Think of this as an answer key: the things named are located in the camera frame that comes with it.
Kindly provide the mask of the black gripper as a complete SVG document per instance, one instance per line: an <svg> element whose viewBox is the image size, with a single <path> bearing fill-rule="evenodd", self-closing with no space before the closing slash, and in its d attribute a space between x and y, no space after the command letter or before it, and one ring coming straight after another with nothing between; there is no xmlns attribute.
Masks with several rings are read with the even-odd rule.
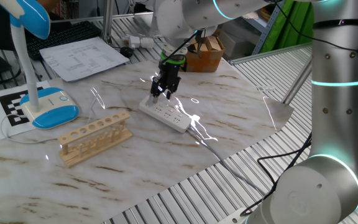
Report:
<svg viewBox="0 0 358 224"><path fill-rule="evenodd" d="M152 80L150 97L154 103L158 102L160 92L166 92L166 98L169 100L172 92L176 92L181 78L178 76L180 65L165 62L158 64L159 74Z"/></svg>

